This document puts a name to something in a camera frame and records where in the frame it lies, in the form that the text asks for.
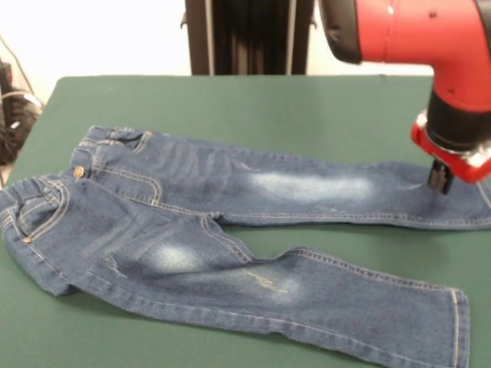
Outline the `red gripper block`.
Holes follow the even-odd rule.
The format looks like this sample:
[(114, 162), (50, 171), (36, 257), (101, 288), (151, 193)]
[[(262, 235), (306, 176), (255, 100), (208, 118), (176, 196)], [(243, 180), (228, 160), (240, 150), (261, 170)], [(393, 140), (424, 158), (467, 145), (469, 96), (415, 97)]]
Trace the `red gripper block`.
[(428, 137), (427, 121), (427, 111), (423, 110), (417, 115), (410, 136), (417, 146), (433, 157), (427, 180), (433, 191), (447, 195), (454, 177), (475, 184), (490, 174), (490, 141), (463, 153), (444, 149)]

